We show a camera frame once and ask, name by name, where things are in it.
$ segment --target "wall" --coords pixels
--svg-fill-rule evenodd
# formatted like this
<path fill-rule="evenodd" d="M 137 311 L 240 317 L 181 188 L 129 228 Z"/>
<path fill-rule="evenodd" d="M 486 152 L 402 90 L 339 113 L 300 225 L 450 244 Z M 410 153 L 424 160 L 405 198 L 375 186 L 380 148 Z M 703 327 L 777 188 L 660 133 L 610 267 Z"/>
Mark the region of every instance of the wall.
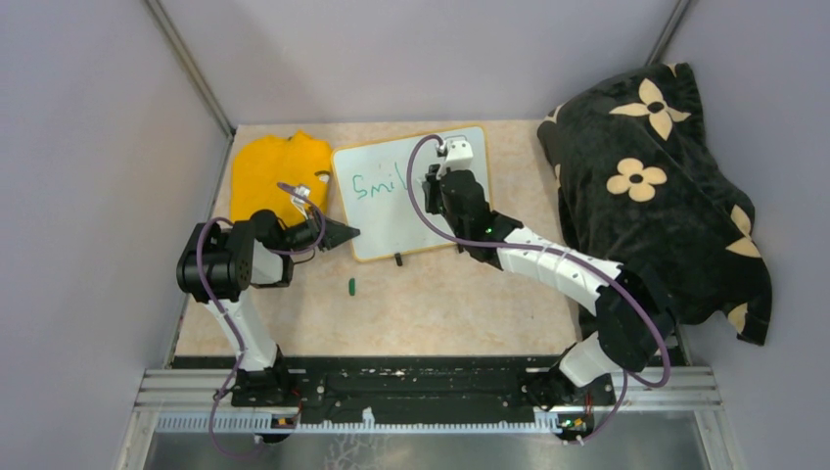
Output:
<path fill-rule="evenodd" d="M 224 137 L 138 0 L 2 19 L 0 467 L 112 468 Z"/>
<path fill-rule="evenodd" d="M 765 347 L 735 341 L 720 315 L 691 338 L 752 469 L 826 465 L 828 18 L 824 0 L 703 1 L 668 54 L 694 68 L 709 145 L 756 205 L 772 276 Z"/>
<path fill-rule="evenodd" d="M 642 65 L 674 1 L 163 3 L 250 124 L 539 118 Z"/>

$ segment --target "dark floral blanket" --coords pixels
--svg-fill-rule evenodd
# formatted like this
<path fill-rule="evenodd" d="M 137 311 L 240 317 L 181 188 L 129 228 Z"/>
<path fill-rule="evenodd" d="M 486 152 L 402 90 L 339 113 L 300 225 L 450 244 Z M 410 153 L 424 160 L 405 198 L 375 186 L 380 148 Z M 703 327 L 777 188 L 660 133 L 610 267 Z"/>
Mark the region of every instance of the dark floral blanket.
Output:
<path fill-rule="evenodd" d="M 537 135 L 557 178 L 569 246 L 646 260 L 681 323 L 721 311 L 739 339 L 763 344 L 772 294 L 752 239 L 755 208 L 707 149 L 688 65 L 605 80 L 556 107 Z"/>

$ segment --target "metal pole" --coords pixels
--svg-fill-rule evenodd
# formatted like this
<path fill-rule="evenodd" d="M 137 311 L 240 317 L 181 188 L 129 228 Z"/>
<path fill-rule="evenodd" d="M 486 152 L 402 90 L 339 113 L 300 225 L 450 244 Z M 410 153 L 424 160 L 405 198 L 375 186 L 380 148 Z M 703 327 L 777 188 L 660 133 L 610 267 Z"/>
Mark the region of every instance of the metal pole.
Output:
<path fill-rule="evenodd" d="M 680 26 L 680 22 L 683 21 L 683 16 L 686 15 L 686 12 L 689 11 L 693 3 L 694 0 L 677 0 L 674 9 L 671 11 L 671 15 L 669 15 L 669 20 L 663 26 L 663 31 L 660 33 L 660 37 L 657 38 L 651 54 L 649 54 L 646 66 L 656 64 L 663 58 L 663 54 L 665 54 L 666 49 L 669 47 L 671 39 L 677 31 L 677 27 Z"/>
<path fill-rule="evenodd" d="M 205 80 L 205 76 L 202 75 L 202 71 L 199 70 L 199 66 L 196 65 L 196 61 L 193 59 L 190 51 L 188 51 L 181 35 L 176 30 L 176 26 L 170 19 L 170 15 L 167 14 L 167 10 L 165 10 L 164 6 L 161 4 L 161 0 L 142 0 L 142 3 L 144 3 L 147 7 L 148 13 L 150 13 L 150 16 L 153 17 L 153 20 L 156 22 L 156 25 L 161 31 L 161 34 L 164 36 L 164 39 L 166 39 L 167 45 L 170 47 L 170 50 L 176 57 L 176 60 L 181 68 L 187 74 L 187 77 L 196 89 L 196 93 L 202 99 L 202 102 L 207 107 L 207 110 L 213 116 L 216 124 L 218 124 L 219 128 L 222 129 L 222 132 L 224 132 L 228 138 L 232 138 L 234 133 L 236 133 L 234 126 L 222 110 L 216 96 L 210 90 L 208 81 Z"/>

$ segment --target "beige table surface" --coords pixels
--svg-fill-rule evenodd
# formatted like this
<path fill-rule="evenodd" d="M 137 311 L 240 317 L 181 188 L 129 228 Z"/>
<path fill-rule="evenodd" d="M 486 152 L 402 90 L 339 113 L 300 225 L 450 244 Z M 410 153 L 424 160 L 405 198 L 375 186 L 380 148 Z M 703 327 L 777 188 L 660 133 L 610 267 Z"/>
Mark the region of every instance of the beige table surface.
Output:
<path fill-rule="evenodd" d="M 486 130 L 493 208 L 561 243 L 556 182 L 535 136 L 538 120 L 243 125 L 231 162 L 266 134 L 287 137 L 302 129 L 338 148 L 470 123 Z M 215 215 L 228 214 L 230 167 Z M 339 191 L 333 181 L 328 215 L 345 221 Z M 355 297 L 348 294 L 350 277 Z M 576 305 L 562 294 L 454 248 L 409 255 L 397 267 L 393 259 L 357 262 L 342 245 L 297 266 L 291 287 L 254 290 L 253 298 L 288 355 L 551 354 L 576 338 Z M 218 322 L 192 298 L 176 354 L 232 354 Z"/>

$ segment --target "yellow cloth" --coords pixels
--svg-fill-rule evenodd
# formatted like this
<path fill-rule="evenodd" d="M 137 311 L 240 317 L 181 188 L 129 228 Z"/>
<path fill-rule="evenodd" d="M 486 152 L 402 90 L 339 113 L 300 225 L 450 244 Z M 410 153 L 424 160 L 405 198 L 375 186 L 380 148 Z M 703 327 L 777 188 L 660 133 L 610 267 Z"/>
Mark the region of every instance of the yellow cloth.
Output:
<path fill-rule="evenodd" d="M 231 213 L 233 221 L 247 220 L 254 212 L 271 209 L 286 225 L 304 221 L 285 191 L 284 182 L 311 189 L 308 199 L 323 212 L 332 174 L 332 148 L 301 130 L 290 139 L 266 135 L 245 146 L 231 168 Z"/>

